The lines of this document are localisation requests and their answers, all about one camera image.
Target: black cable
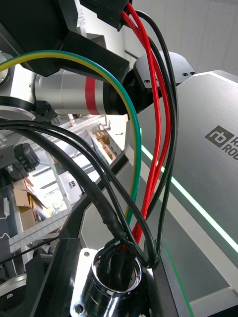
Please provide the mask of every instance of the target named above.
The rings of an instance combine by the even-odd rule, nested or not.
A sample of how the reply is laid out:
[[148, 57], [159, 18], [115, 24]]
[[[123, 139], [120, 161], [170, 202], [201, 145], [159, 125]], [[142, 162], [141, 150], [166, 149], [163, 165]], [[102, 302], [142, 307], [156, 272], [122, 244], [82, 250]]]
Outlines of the black cable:
[[124, 230], [119, 222], [118, 216], [107, 198], [103, 195], [98, 186], [89, 178], [89, 176], [57, 145], [49, 141], [41, 134], [35, 131], [26, 131], [28, 127], [23, 125], [12, 124], [13, 121], [5, 121], [0, 123], [0, 129], [13, 130], [21, 135], [31, 139], [33, 142], [40, 145], [43, 149], [55, 157], [62, 165], [73, 175], [76, 181], [83, 187], [89, 199], [97, 208], [103, 223], [107, 225], [112, 235], [121, 240], [124, 236]]
[[[175, 81], [175, 75], [174, 75], [174, 71], [173, 71], [173, 66], [172, 66], [172, 62], [171, 62], [171, 59], [170, 59], [170, 54], [169, 54], [169, 51], [167, 49], [167, 46], [166, 46], [166, 43], [165, 43], [165, 40], [163, 38], [163, 35], [162, 33], [160, 32], [158, 26], [156, 25], [156, 23], [152, 20], [152, 18], [147, 15], [146, 13], [144, 12], [141, 12], [141, 11], [136, 11], [136, 13], [138, 14], [139, 17], [141, 17], [142, 19], [144, 19], [150, 26], [151, 28], [153, 29], [153, 31], [155, 32], [156, 36], [157, 36], [157, 39], [160, 43], [160, 46], [161, 46], [161, 49], [162, 49], [162, 52], [164, 54], [164, 57], [165, 57], [165, 61], [166, 61], [166, 65], [167, 65], [167, 69], [168, 69], [168, 73], [169, 73], [169, 78], [170, 78], [170, 85], [171, 85], [171, 90], [172, 90], [172, 93], [173, 93], [173, 99], [174, 99], [174, 103], [175, 103], [175, 109], [176, 109], [176, 121], [177, 121], [177, 126], [179, 124], [179, 114], [178, 114], [178, 95], [177, 95], [177, 88], [176, 88], [176, 81]], [[161, 64], [160, 64], [160, 58], [161, 58], [161, 55], [159, 53], [159, 50], [157, 49], [156, 45], [154, 43], [152, 43], [153, 41], [151, 41], [151, 44], [152, 44], [152, 50], [153, 50], [153, 53], [155, 54], [155, 57], [159, 63], [159, 66], [160, 66], [160, 69], [161, 69], [161, 72], [162, 72], [162, 68], [161, 68]], [[165, 74], [162, 74], [163, 75], [163, 78], [164, 78], [164, 81], [166, 80], [166, 75]], [[148, 217], [150, 216], [151, 212], [153, 211], [160, 195], [161, 195], [161, 192], [162, 192], [162, 189], [164, 187], [164, 185], [166, 184], [166, 181], [168, 179], [168, 176], [169, 176], [169, 173], [170, 173], [170, 168], [168, 168], [169, 166], [165, 166], [165, 171], [161, 177], [161, 181], [160, 181], [160, 184], [151, 200], [151, 203], [148, 207], [148, 211], [147, 211], [147, 217], [146, 219], [148, 219]]]
[[24, 252], [21, 252], [21, 253], [19, 253], [19, 254], [16, 254], [15, 256], [12, 256], [12, 257], [10, 257], [10, 258], [7, 258], [7, 259], [1, 261], [1, 262], [0, 262], [0, 265], [3, 265], [3, 264], [5, 264], [5, 263], [7, 263], [7, 262], [9, 262], [9, 261], [11, 261], [11, 260], [14, 260], [14, 259], [16, 259], [16, 258], [18, 258], [18, 257], [21, 257], [22, 255], [24, 255], [24, 254], [26, 254], [26, 253], [28, 253], [28, 252], [30, 252], [30, 251], [33, 251], [34, 249], [37, 249], [37, 248], [43, 246], [44, 244], [50, 243], [50, 242], [52, 242], [52, 241], [55, 241], [55, 240], [57, 240], [57, 239], [58, 239], [58, 237], [49, 239], [49, 240], [44, 241], [44, 242], [41, 242], [41, 243], [37, 244], [36, 246], [34, 246], [34, 247], [32, 247], [32, 248], [30, 248], [30, 249], [24, 251]]
[[178, 95], [177, 95], [177, 88], [176, 88], [176, 81], [175, 81], [173, 66], [172, 66], [169, 51], [167, 49], [162, 33], [160, 32], [156, 23], [150, 18], [150, 16], [148, 16], [146, 13], [141, 11], [137, 11], [136, 13], [138, 14], [139, 17], [143, 18], [146, 22], [148, 22], [149, 25], [154, 30], [159, 40], [159, 43], [161, 45], [161, 48], [165, 57], [168, 73], [169, 73], [169, 78], [170, 78], [170, 85], [169, 85], [167, 72], [166, 72], [163, 60], [161, 58], [161, 55], [159, 53], [159, 50], [157, 49], [154, 42], [150, 39], [152, 51], [155, 55], [155, 58], [158, 61], [158, 64], [159, 64], [159, 67], [165, 82], [165, 86], [166, 86], [166, 90], [167, 90], [167, 94], [168, 94], [168, 98], [170, 102], [170, 107], [171, 107], [171, 119], [172, 119], [171, 143], [170, 143], [170, 148], [169, 148], [169, 152], [167, 156], [165, 171], [162, 175], [162, 178], [156, 190], [156, 193], [154, 194], [154, 197], [152, 198], [152, 201], [149, 205], [149, 208], [147, 211], [147, 218], [146, 218], [148, 219], [151, 212], [153, 211], [161, 195], [162, 189], [165, 185], [165, 192], [164, 192], [164, 197], [162, 201], [159, 224], [158, 224], [158, 232], [157, 232], [157, 257], [156, 257], [156, 263], [157, 263], [160, 260], [160, 255], [161, 255], [163, 225], [164, 225], [164, 219], [166, 214], [167, 202], [168, 202], [168, 198], [170, 194], [171, 178], [172, 178], [173, 166], [174, 166], [174, 160], [175, 160], [175, 150], [176, 150], [177, 139], [178, 139], [178, 124], [179, 124]]
[[170, 186], [171, 186], [171, 178], [172, 178], [172, 173], [173, 173], [173, 165], [171, 166], [168, 180], [165, 185], [165, 192], [164, 192], [164, 197], [162, 201], [162, 206], [161, 206], [161, 211], [160, 211], [160, 218], [159, 218], [159, 225], [158, 225], [158, 231], [157, 231], [157, 245], [156, 245], [156, 250], [157, 250], [157, 256], [156, 256], [156, 263], [160, 260], [161, 256], [161, 246], [162, 246], [162, 235], [163, 235], [163, 226], [164, 226], [164, 220], [165, 220], [165, 214], [166, 214], [166, 208], [167, 208], [167, 202], [170, 194]]
[[153, 211], [160, 195], [163, 190], [163, 187], [166, 185], [167, 180], [169, 179], [169, 174], [171, 167], [173, 165], [173, 161], [175, 158], [175, 152], [176, 152], [176, 145], [177, 145], [177, 138], [178, 138], [178, 115], [177, 115], [177, 109], [176, 109], [176, 102], [172, 93], [172, 86], [169, 82], [168, 74], [164, 65], [164, 62], [162, 60], [162, 57], [160, 55], [159, 50], [157, 49], [155, 43], [150, 40], [151, 49], [155, 55], [156, 60], [158, 61], [162, 77], [165, 82], [166, 91], [168, 94], [170, 109], [171, 109], [171, 140], [170, 140], [170, 147], [167, 155], [166, 165], [165, 165], [165, 171], [161, 177], [160, 183], [158, 185], [158, 188], [154, 194], [154, 197], [152, 198], [152, 201], [148, 207], [147, 216], [146, 219], [150, 216], [151, 212]]
[[171, 62], [171, 59], [170, 59], [170, 54], [169, 54], [167, 45], [165, 43], [165, 40], [163, 38], [163, 35], [160, 32], [160, 29], [156, 25], [155, 21], [153, 21], [152, 18], [148, 14], [146, 14], [146, 13], [144, 13], [142, 11], [139, 11], [139, 10], [137, 10], [136, 13], [137, 13], [137, 15], [139, 17], [144, 19], [151, 26], [151, 28], [155, 32], [156, 37], [157, 37], [157, 39], [158, 39], [158, 41], [160, 43], [162, 52], [163, 52], [164, 57], [165, 57], [165, 62], [166, 62], [166, 65], [167, 65], [169, 77], [170, 77], [172, 92], [173, 92], [173, 96], [174, 96], [175, 103], [176, 103], [176, 109], [178, 110], [178, 96], [177, 96], [177, 89], [176, 89], [175, 74], [174, 74], [174, 71], [173, 71], [173, 66], [172, 66], [172, 62]]
[[[102, 168], [104, 169], [104, 171], [107, 171], [108, 175], [110, 175], [112, 181], [116, 180], [115, 186], [118, 188], [119, 191], [121, 191], [121, 193], [125, 194], [126, 202], [129, 204], [130, 208], [132, 210], [134, 210], [134, 214], [135, 214], [137, 220], [139, 221], [139, 223], [143, 229], [143, 232], [145, 234], [145, 238], [146, 238], [146, 242], [147, 242], [148, 250], [149, 250], [149, 259], [147, 260], [147, 258], [143, 254], [142, 250], [139, 248], [138, 244], [136, 243], [136, 241], [131, 233], [131, 230], [130, 230], [130, 228], [129, 228], [129, 226], [124, 218], [123, 213], [119, 215], [120, 220], [122, 221], [123, 227], [125, 228], [125, 231], [126, 231], [128, 237], [133, 242], [129, 243], [129, 241], [126, 240], [124, 237], [121, 240], [124, 241], [125, 244], [128, 245], [134, 251], [134, 253], [136, 254], [136, 256], [138, 257], [139, 261], [142, 263], [143, 266], [145, 266], [145, 267], [153, 266], [153, 264], [155, 262], [156, 249], [155, 249], [153, 237], [152, 237], [151, 232], [148, 228], [148, 225], [146, 224], [139, 209], [136, 207], [136, 205], [134, 204], [134, 202], [132, 201], [132, 199], [130, 198], [128, 193], [126, 192], [126, 190], [122, 187], [122, 185], [118, 182], [117, 178], [114, 176], [113, 172], [108, 168], [108, 166], [106, 166], [101, 161], [101, 159], [96, 155], [94, 150], [83, 139], [81, 139], [79, 136], [73, 134], [72, 132], [69, 132], [67, 130], [64, 130], [64, 129], [56, 127], [56, 126], [44, 124], [41, 122], [5, 121], [5, 122], [0, 123], [0, 129], [3, 129], [4, 128], [3, 126], [6, 126], [5, 129], [9, 129], [9, 127], [11, 127], [10, 129], [17, 129], [20, 127], [21, 129], [35, 130], [35, 131], [39, 131], [42, 133], [47, 133], [47, 134], [50, 134], [52, 136], [55, 136], [55, 137], [65, 141], [65, 142], [67, 142], [68, 144], [74, 146], [76, 149], [78, 149], [80, 152], [82, 152], [91, 161], [91, 163], [95, 167], [95, 169], [98, 170], [99, 173], [101, 172], [100, 174], [102, 174], [104, 176], [104, 174], [102, 173], [102, 170], [98, 167], [98, 165], [95, 164], [95, 161], [97, 159], [97, 161], [102, 165]], [[71, 139], [74, 139], [77, 142], [82, 143], [93, 154], [95, 161], [92, 160], [92, 156], [90, 156], [86, 150], [81, 148], [79, 145], [75, 144], [71, 139], [65, 138], [62, 134], [58, 134], [58, 133], [54, 133], [53, 131], [49, 131], [49, 129], [60, 131], [60, 133], [63, 133], [67, 136], [70, 136]]]

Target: black cover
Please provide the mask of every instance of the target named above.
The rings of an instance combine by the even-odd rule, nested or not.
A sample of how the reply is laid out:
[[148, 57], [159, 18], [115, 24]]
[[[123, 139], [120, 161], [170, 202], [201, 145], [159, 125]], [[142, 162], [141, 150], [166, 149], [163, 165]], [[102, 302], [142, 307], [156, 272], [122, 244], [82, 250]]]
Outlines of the black cover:
[[80, 3], [94, 11], [100, 20], [114, 26], [118, 31], [122, 27], [121, 13], [129, 0], [80, 0]]

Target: screw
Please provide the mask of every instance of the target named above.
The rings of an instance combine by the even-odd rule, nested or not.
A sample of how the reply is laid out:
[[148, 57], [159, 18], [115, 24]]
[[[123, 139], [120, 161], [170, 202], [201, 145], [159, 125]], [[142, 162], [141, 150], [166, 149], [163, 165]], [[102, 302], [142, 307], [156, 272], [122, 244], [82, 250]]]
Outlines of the screw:
[[74, 310], [75, 310], [75, 312], [76, 312], [77, 314], [80, 314], [80, 313], [83, 312], [83, 307], [82, 307], [82, 305], [76, 305], [75, 308], [74, 308]]

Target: green light strip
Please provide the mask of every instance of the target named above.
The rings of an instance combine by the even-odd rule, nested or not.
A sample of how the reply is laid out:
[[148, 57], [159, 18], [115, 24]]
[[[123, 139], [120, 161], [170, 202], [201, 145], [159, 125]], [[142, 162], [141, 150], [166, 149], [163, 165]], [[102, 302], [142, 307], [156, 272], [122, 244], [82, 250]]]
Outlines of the green light strip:
[[[142, 145], [142, 152], [150, 159], [153, 155]], [[222, 229], [222, 227], [210, 216], [209, 213], [172, 177], [171, 182], [187, 198], [187, 200], [197, 209], [197, 211], [213, 226], [213, 228], [226, 240], [227, 243], [238, 253], [238, 244]]]

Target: metal frame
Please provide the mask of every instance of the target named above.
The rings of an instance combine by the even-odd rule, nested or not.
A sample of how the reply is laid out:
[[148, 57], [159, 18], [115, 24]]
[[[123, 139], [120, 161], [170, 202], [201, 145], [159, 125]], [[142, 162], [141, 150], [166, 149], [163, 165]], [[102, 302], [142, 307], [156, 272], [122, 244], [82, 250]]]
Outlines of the metal frame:
[[59, 177], [59, 175], [58, 175], [58, 173], [56, 171], [56, 167], [55, 167], [55, 164], [53, 162], [53, 158], [48, 152], [46, 152], [46, 156], [47, 156], [48, 162], [50, 164], [50, 167], [51, 167], [51, 169], [52, 169], [52, 171], [54, 173], [54, 176], [56, 178], [56, 182], [57, 182], [57, 184], [59, 186], [59, 190], [60, 190], [60, 192], [61, 192], [61, 194], [63, 196], [63, 200], [64, 200], [64, 202], [66, 204], [66, 207], [70, 211], [72, 209], [72, 206], [71, 206], [71, 204], [70, 204], [70, 202], [68, 200], [68, 197], [67, 197], [67, 194], [66, 194], [66, 192], [64, 190], [64, 187], [63, 187], [63, 184], [61, 182], [61, 179], [60, 179], [60, 177]]
[[64, 210], [54, 214], [52, 217], [9, 239], [11, 253], [36, 240], [47, 239], [48, 234], [63, 226], [69, 213], [69, 210]]

